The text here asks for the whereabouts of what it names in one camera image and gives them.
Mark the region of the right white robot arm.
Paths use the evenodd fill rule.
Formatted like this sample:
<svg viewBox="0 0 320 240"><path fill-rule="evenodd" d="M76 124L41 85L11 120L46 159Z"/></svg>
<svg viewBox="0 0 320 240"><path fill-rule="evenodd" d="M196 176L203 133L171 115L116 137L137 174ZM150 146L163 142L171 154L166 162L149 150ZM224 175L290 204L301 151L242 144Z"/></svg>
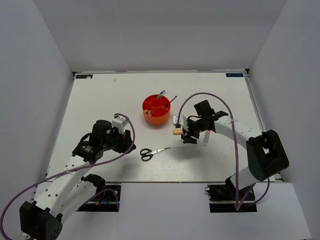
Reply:
<svg viewBox="0 0 320 240"><path fill-rule="evenodd" d="M200 133L212 131L231 140L246 150L248 166L225 180L226 195L236 200L244 188L262 182L289 167L279 135L274 130L260 131L231 119L224 111L215 112L204 100L194 106L197 116L182 117L183 143L196 144Z"/></svg>

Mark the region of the blue gel pen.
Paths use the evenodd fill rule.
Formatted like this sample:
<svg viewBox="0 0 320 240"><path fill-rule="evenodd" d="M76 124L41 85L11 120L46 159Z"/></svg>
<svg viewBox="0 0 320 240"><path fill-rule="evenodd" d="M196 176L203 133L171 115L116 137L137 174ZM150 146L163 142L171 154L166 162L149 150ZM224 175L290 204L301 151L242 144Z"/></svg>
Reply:
<svg viewBox="0 0 320 240"><path fill-rule="evenodd" d="M165 91L165 90L162 90L162 91L157 95L157 98L158 98L158 99L161 98L162 96L165 95L165 93L166 93L166 91Z"/></svg>

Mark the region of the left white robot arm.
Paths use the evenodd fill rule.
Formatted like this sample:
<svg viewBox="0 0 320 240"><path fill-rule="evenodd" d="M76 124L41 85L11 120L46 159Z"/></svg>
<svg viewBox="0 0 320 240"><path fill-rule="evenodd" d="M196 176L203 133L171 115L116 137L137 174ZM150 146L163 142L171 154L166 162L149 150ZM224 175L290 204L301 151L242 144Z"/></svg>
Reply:
<svg viewBox="0 0 320 240"><path fill-rule="evenodd" d="M92 131L84 135L66 164L63 175L54 178L49 187L20 209L20 228L36 240L55 240L63 223L92 198L105 196L105 180L89 170L104 152L130 153L136 147L131 132L125 129L128 120L115 115L112 121L97 120Z"/></svg>

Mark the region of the orange capped glue stick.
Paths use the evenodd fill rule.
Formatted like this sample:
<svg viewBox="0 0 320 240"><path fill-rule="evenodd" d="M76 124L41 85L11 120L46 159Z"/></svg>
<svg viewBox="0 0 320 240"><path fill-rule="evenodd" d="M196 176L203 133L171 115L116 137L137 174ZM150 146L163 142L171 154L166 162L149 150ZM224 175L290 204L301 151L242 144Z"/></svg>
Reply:
<svg viewBox="0 0 320 240"><path fill-rule="evenodd" d="M210 134L211 134L211 131L210 131L210 130L206 130L206 131L205 131L204 138L203 138L203 141L202 141L202 145L203 145L204 147L207 147L207 146L208 146Z"/></svg>

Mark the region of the blue ballpoint pen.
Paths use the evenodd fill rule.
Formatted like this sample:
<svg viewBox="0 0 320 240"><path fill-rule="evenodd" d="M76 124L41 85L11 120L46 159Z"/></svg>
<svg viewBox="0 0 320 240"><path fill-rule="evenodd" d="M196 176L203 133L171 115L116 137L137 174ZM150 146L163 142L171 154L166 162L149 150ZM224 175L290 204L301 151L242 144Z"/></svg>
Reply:
<svg viewBox="0 0 320 240"><path fill-rule="evenodd" d="M173 97L173 99L171 99L171 100L169 101L169 103L165 105L164 108L167 109L167 108L171 105L171 103L172 103L176 98L177 98L177 95L175 95L175 96Z"/></svg>

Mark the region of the yellow orange highlighter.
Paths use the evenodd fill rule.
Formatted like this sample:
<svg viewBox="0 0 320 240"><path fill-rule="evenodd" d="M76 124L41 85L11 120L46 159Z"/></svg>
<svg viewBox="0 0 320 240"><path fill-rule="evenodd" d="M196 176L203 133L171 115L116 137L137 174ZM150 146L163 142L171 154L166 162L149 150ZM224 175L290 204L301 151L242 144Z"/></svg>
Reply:
<svg viewBox="0 0 320 240"><path fill-rule="evenodd" d="M181 128L175 128L175 129L172 131L172 133L173 133L174 136L182 135L182 134L183 134L183 129L181 129Z"/></svg>

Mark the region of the black handled scissors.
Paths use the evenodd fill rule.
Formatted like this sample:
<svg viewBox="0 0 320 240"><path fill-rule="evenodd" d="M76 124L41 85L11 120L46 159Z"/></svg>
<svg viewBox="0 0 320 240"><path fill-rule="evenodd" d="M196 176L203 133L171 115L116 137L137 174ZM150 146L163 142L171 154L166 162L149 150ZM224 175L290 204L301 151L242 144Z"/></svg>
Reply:
<svg viewBox="0 0 320 240"><path fill-rule="evenodd" d="M164 152L164 151L167 151L169 150L170 147L165 147L165 148L161 148L161 149L158 149L158 150L151 150L149 148L143 148L141 151L140 151L140 156L141 156L141 160L144 161L144 162L147 162L149 161L150 159L152 159L152 157L155 155L155 154L159 154L161 152Z"/></svg>

